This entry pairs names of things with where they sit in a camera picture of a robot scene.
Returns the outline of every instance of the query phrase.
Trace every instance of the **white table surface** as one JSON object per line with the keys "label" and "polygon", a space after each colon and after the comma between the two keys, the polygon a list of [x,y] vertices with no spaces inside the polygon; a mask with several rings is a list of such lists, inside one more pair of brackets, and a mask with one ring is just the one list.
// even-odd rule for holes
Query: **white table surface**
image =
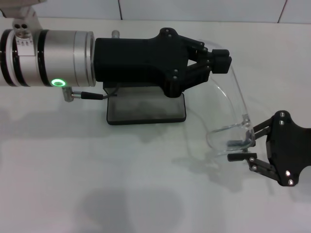
{"label": "white table surface", "polygon": [[[311,25],[41,19],[58,30],[151,38],[162,27],[230,50],[254,125],[288,110],[311,127]],[[0,29],[11,21],[1,19]],[[87,89],[100,92],[101,84]],[[191,98],[195,89],[185,92]],[[206,107],[204,100],[197,106]],[[311,169],[294,188],[212,158],[186,122],[109,126],[104,101],[0,87],[1,233],[309,233]],[[265,139],[252,151],[266,160]]]}

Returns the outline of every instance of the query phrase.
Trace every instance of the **silver cylindrical joint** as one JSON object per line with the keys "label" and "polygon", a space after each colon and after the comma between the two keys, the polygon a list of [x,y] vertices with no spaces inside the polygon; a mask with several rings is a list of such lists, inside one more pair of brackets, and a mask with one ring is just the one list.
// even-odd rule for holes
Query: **silver cylindrical joint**
{"label": "silver cylindrical joint", "polygon": [[19,44],[17,49],[14,31],[2,33],[0,85],[95,85],[92,32],[40,30],[31,41],[34,56],[23,55],[22,50],[29,50],[28,44]]}

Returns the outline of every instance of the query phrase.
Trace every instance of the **curved transparent plastic object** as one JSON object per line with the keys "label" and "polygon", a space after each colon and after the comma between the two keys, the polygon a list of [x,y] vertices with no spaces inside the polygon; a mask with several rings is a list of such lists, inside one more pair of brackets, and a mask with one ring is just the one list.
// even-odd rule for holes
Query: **curved transparent plastic object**
{"label": "curved transparent plastic object", "polygon": [[[204,40],[208,51],[221,46]],[[206,101],[204,122],[208,145],[218,154],[241,151],[252,146],[255,134],[238,85],[234,70],[234,58],[227,74],[212,74],[207,83],[198,85]]]}

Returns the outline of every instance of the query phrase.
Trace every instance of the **robotic arm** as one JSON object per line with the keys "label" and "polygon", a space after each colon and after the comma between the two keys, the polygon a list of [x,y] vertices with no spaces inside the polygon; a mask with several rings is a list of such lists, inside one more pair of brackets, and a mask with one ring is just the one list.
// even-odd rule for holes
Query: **robotic arm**
{"label": "robotic arm", "polygon": [[[5,17],[13,29],[0,40],[0,85],[61,86],[66,101],[102,99],[103,95],[72,92],[74,86],[122,86],[150,83],[177,98],[208,81],[210,72],[227,73],[227,50],[209,52],[204,43],[163,28],[152,39],[98,38],[93,32],[43,30],[31,5],[42,0],[6,0]],[[196,64],[188,66],[188,60]]]}
{"label": "robotic arm", "polygon": [[[122,86],[159,86],[166,97],[178,98],[186,89],[207,82],[210,72],[227,73],[230,68],[228,50],[209,52],[203,42],[180,36],[172,28],[161,29],[151,39],[119,39],[114,31],[112,38],[96,41],[93,32],[44,30],[32,8],[44,1],[1,1],[3,15],[14,20],[0,38],[0,86],[59,86],[67,102],[107,99]],[[196,63],[188,66],[189,60]],[[96,82],[115,91],[104,96],[72,90]],[[269,163],[247,151],[229,154],[228,160],[246,160],[251,171],[282,186],[295,186],[302,169],[311,166],[310,129],[297,126],[288,112],[280,111],[254,131],[256,139],[267,135]]]}

